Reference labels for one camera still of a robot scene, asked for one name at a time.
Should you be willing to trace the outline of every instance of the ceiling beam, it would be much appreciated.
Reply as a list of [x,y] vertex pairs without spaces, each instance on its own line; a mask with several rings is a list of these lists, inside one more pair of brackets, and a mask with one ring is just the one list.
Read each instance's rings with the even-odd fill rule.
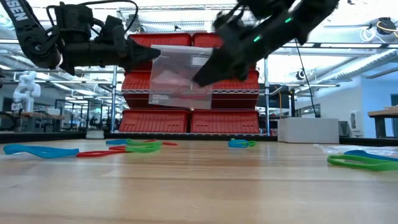
[[386,70],[386,71],[384,71],[384,72],[379,72],[379,73],[374,74],[374,75],[370,75],[370,76],[368,76],[368,77],[366,77],[366,78],[367,78],[367,79],[378,78],[378,77],[381,77],[381,76],[383,76],[383,75],[388,75],[388,74],[393,73],[393,72],[398,72],[398,67],[392,68],[392,69],[388,69],[388,70]]

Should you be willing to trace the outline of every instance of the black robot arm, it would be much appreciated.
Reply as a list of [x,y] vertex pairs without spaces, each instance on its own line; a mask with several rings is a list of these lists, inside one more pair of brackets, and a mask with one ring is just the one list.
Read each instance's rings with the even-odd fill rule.
[[[41,68],[59,66],[72,75],[77,66],[119,65],[130,70],[132,66],[160,55],[157,49],[125,39],[122,20],[108,16],[103,24],[93,17],[92,9],[84,3],[61,2],[59,6],[49,6],[47,10],[54,9],[57,24],[45,30],[26,0],[0,2],[14,24],[22,51]],[[102,30],[91,40],[94,25]]]
[[[200,86],[236,77],[245,80],[248,68],[292,39],[300,44],[308,34],[328,17],[339,0],[301,0],[294,10],[295,0],[239,0],[226,15],[219,15],[213,26],[223,39],[223,46],[214,49],[207,63],[194,76]],[[234,12],[242,7],[241,13]],[[266,19],[256,27],[240,21],[245,7],[256,19]]]

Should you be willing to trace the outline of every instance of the blue rubber band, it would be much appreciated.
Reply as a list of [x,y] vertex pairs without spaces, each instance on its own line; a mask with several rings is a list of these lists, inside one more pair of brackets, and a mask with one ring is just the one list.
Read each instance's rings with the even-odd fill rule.
[[244,148],[249,146],[249,142],[246,140],[230,140],[228,146]]
[[28,152],[44,159],[54,159],[65,156],[74,156],[79,153],[79,149],[60,149],[44,146],[25,146],[21,144],[9,144],[3,147],[6,155],[18,152]]
[[109,145],[123,145],[123,144],[127,144],[127,139],[110,140],[110,141],[106,141],[106,144],[109,144]]
[[381,159],[381,160],[385,160],[385,161],[398,162],[398,159],[396,159],[396,158],[369,154],[369,153],[365,152],[364,150],[351,150],[351,151],[345,152],[344,155],[362,156],[362,157],[367,157],[367,158],[371,158],[371,159]]

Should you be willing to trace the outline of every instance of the desk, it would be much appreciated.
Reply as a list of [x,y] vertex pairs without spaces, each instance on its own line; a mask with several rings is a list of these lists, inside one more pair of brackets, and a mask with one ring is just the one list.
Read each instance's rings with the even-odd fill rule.
[[34,132],[35,129],[35,122],[36,119],[52,119],[52,124],[53,124],[53,132],[60,131],[61,127],[61,120],[65,119],[64,116],[62,115],[49,115],[47,116],[46,114],[43,113],[38,113],[38,112],[21,112],[21,118],[27,118],[27,129],[26,131],[28,132]]
[[374,118],[376,126],[376,137],[385,138],[386,136],[386,118],[398,118],[398,108],[391,108],[388,110],[371,111],[368,116]]
[[[172,142],[95,159],[0,151],[0,223],[398,223],[396,171],[332,166],[312,144]],[[107,149],[105,140],[26,144]]]

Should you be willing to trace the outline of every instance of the clear plastic sheet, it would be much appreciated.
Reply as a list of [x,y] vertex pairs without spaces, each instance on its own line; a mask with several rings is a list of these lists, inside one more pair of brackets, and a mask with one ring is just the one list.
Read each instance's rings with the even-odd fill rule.
[[207,62],[213,49],[152,45],[162,51],[153,61],[149,103],[195,109],[211,109],[211,86],[201,88],[192,78]]
[[367,153],[378,156],[398,157],[398,147],[371,147],[371,146],[321,146],[313,145],[317,149],[321,149],[325,154],[343,154],[351,150],[363,150]]

